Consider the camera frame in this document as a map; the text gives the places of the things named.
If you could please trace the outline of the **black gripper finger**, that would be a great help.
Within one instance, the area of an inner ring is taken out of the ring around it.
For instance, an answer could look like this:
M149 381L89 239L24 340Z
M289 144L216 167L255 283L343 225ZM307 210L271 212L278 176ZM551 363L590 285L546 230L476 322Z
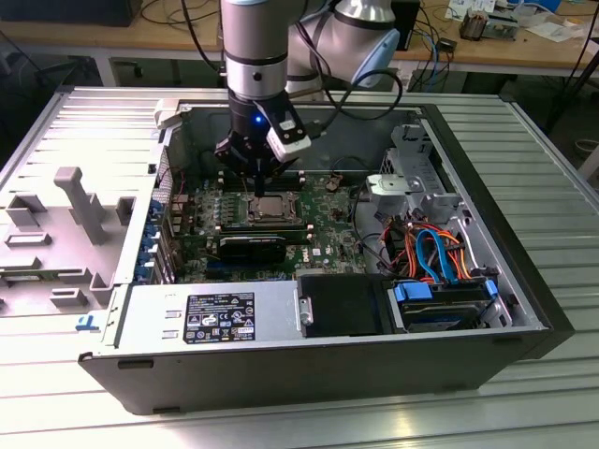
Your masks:
M259 194L265 194L266 183L273 177L283 174L297 159L288 162L279 161L271 148L262 148L259 151Z
M230 133L216 144L214 155L243 181L251 181L255 196L263 196L262 150L253 139Z

